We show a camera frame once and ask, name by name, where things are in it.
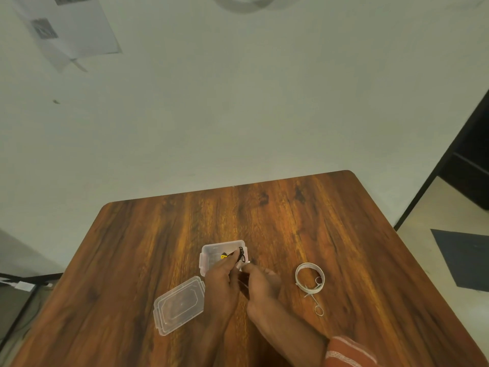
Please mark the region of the person's right hand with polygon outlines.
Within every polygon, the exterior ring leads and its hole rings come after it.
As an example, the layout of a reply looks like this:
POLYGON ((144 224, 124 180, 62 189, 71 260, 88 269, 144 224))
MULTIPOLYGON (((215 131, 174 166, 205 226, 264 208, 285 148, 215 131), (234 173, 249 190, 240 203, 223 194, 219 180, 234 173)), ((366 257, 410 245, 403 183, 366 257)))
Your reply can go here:
POLYGON ((279 299, 282 280, 274 271, 248 263, 240 269, 238 285, 250 306, 260 306, 279 299))

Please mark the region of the person's left hand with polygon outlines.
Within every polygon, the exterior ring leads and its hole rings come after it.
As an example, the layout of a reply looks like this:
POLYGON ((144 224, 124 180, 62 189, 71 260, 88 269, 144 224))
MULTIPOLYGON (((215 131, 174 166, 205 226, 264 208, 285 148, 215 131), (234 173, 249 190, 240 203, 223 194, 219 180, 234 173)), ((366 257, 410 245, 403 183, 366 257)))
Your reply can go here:
POLYGON ((218 261, 205 275, 205 303, 203 313, 209 318, 231 318, 240 293, 238 278, 235 281, 219 279, 218 261))

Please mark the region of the person's right forearm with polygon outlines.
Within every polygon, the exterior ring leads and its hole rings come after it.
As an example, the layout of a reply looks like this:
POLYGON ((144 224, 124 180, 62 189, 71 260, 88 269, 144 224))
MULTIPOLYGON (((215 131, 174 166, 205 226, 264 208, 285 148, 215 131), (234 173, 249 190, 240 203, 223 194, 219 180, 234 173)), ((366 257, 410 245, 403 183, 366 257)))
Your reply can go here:
POLYGON ((322 367, 329 339, 276 298, 250 298, 247 313, 265 340, 293 367, 322 367))

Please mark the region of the person's left forearm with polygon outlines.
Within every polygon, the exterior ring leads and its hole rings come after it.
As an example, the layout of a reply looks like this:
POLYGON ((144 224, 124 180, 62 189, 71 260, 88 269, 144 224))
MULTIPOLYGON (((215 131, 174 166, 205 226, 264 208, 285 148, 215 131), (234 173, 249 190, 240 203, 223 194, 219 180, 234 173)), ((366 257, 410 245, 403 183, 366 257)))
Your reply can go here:
POLYGON ((200 319, 180 367, 212 367, 229 321, 220 317, 200 319))

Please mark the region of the clear plastic container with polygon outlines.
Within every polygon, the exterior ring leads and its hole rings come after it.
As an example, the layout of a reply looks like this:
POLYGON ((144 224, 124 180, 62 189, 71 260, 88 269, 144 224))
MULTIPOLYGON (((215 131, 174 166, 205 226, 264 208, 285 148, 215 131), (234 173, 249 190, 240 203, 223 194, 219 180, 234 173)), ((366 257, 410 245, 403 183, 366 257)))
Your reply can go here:
POLYGON ((200 276, 205 277, 208 270, 220 261, 220 255, 222 253, 227 253, 229 255, 238 249, 240 252, 244 253, 247 264, 249 262, 248 248, 243 240, 204 245, 199 255, 200 276))

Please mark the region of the white tape roll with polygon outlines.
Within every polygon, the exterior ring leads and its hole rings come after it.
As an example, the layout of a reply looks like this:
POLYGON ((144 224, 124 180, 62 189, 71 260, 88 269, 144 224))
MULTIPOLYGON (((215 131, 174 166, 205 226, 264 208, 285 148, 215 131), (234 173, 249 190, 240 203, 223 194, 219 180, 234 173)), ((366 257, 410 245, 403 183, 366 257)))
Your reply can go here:
POLYGON ((320 292, 325 284, 325 274, 323 270, 316 264, 313 263, 302 263, 297 266, 295 271, 295 284, 307 295, 314 295, 320 292), (299 272, 303 269, 312 269, 319 274, 320 281, 315 280, 316 286, 314 288, 309 288, 305 286, 299 279, 299 272))

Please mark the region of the clear plastic lid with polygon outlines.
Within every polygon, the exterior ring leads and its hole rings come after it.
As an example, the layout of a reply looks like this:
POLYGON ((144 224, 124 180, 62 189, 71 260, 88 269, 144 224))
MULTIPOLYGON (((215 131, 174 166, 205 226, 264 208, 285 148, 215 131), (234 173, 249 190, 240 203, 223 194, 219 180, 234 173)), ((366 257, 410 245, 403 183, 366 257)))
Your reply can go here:
POLYGON ((203 312, 205 284, 192 277, 154 301, 154 319, 159 335, 166 336, 203 312))

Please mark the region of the small silver scissors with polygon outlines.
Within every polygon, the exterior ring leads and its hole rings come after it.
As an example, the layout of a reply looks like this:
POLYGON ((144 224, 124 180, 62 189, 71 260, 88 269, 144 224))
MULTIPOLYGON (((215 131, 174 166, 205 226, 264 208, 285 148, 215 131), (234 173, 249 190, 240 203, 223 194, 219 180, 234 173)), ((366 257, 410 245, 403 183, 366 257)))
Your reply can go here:
POLYGON ((304 297, 311 297, 315 303, 314 306, 314 312, 317 316, 323 317, 324 316, 324 309, 319 303, 319 301, 315 298, 316 294, 320 293, 321 290, 323 289, 324 283, 322 277, 316 277, 315 278, 315 287, 314 288, 309 288, 309 287, 304 287, 305 289, 303 290, 306 295, 304 297))

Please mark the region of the orange striped sleeve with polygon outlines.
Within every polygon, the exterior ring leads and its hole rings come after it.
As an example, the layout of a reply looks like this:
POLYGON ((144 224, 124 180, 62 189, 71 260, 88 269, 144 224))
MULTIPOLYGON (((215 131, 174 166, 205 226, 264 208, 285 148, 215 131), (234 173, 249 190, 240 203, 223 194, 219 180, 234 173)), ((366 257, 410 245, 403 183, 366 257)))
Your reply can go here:
POLYGON ((330 339, 322 367, 381 367, 376 356, 346 336, 330 339))

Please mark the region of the dark grey floor mat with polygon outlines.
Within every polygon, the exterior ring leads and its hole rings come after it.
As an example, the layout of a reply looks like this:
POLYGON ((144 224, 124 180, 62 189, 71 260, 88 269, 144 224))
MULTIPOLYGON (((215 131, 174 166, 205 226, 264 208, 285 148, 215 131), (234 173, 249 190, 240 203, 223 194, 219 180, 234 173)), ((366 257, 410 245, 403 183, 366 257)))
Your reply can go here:
POLYGON ((489 235, 431 229, 456 285, 489 293, 489 235))

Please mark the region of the white printed paper sheet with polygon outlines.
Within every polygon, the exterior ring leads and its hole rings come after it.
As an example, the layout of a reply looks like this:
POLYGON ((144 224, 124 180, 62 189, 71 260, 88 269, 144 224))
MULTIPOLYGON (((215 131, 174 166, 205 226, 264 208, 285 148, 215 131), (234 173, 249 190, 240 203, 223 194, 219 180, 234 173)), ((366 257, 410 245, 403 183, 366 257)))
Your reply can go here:
POLYGON ((40 53, 56 71, 61 73, 64 68, 72 64, 80 71, 88 73, 88 70, 77 62, 77 59, 69 57, 62 49, 55 46, 53 42, 59 39, 59 36, 47 18, 32 17, 31 12, 22 0, 9 1, 40 53))
POLYGON ((120 53, 119 43, 99 0, 54 0, 50 21, 54 45, 75 60, 120 53))

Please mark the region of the black metal frame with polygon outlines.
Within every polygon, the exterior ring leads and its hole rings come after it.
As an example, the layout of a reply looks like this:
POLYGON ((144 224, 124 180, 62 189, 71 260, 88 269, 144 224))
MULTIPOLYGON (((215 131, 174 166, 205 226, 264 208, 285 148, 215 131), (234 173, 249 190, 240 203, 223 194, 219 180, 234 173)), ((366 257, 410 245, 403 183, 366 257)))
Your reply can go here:
POLYGON ((0 272, 0 352, 18 331, 24 330, 38 315, 43 305, 42 290, 50 289, 63 273, 19 277, 0 272), (17 290, 19 281, 35 284, 31 292, 17 290))

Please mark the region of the black door frame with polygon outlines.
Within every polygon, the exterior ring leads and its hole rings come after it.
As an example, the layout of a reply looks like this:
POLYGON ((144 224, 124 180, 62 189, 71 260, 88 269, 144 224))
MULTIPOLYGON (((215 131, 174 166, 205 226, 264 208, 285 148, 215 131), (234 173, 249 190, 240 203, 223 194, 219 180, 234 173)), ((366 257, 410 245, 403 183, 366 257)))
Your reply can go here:
POLYGON ((394 225, 399 230, 435 178, 489 211, 489 89, 394 225))

